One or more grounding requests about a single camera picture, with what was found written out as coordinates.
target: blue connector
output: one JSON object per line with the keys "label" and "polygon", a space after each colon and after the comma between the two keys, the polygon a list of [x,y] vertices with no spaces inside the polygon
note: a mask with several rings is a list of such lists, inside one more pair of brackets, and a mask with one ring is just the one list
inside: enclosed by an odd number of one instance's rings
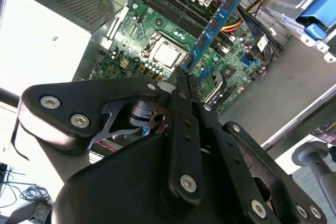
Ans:
{"label": "blue connector", "polygon": [[241,57],[240,61],[247,66],[251,65],[251,61],[249,59],[247,59],[245,56]]}

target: white label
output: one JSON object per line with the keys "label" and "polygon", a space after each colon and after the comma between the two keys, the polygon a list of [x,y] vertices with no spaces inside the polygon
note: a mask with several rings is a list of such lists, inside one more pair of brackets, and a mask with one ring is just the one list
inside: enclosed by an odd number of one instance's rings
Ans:
{"label": "white label", "polygon": [[276,36],[277,33],[275,32],[273,27],[269,28],[269,31],[271,32],[272,36]]}
{"label": "white label", "polygon": [[267,39],[266,35],[264,35],[257,44],[261,52],[264,51],[267,43],[268,43],[268,39]]}

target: white surface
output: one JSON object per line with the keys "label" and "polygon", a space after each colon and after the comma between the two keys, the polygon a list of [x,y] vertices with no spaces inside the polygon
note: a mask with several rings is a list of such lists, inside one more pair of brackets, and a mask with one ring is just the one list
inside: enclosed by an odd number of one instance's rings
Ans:
{"label": "white surface", "polygon": [[[24,174],[24,172],[22,172],[21,170],[15,169],[15,168],[13,169],[13,171],[16,173]],[[19,175],[19,174],[14,174],[14,173],[11,173],[11,175],[13,176],[13,178],[10,176],[9,181],[12,181],[12,182],[28,183],[28,184],[32,184],[35,182],[34,178],[31,178],[28,175]],[[29,185],[19,185],[19,184],[11,184],[11,186],[17,187],[20,191],[24,191],[29,187]],[[30,204],[29,201],[26,201],[20,198],[20,192],[16,188],[12,187],[12,189],[15,193],[15,196],[13,194],[13,191],[10,189],[8,185],[6,187],[4,185],[2,186],[3,194],[0,197],[0,212],[1,212],[1,215],[3,216],[9,217],[13,211]],[[13,204],[12,206],[1,208],[3,206],[7,206],[7,205],[14,203],[15,197],[16,197],[15,204]]]}
{"label": "white surface", "polygon": [[21,95],[35,84],[71,81],[90,37],[35,1],[7,0],[0,28],[0,87]]}

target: blue ram module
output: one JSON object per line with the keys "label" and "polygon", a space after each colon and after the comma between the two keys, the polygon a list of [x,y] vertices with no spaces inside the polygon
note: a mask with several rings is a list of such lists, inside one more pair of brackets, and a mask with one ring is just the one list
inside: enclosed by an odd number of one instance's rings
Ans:
{"label": "blue ram module", "polygon": [[220,32],[225,22],[229,19],[233,11],[237,8],[242,0],[224,0],[216,13],[209,21],[203,32],[197,39],[197,42],[189,53],[186,54],[181,68],[187,73],[190,73],[197,62],[200,60],[202,54],[210,46],[211,42]]}

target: motherboard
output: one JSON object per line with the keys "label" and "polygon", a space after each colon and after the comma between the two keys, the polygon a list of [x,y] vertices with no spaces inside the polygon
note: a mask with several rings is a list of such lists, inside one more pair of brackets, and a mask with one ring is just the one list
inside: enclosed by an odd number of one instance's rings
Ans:
{"label": "motherboard", "polygon": [[[110,50],[103,52],[90,78],[147,76],[166,81],[220,4],[220,0],[129,0]],[[232,33],[220,32],[191,74],[197,78],[199,98],[219,114],[246,85],[266,73],[267,64],[242,24]]]}

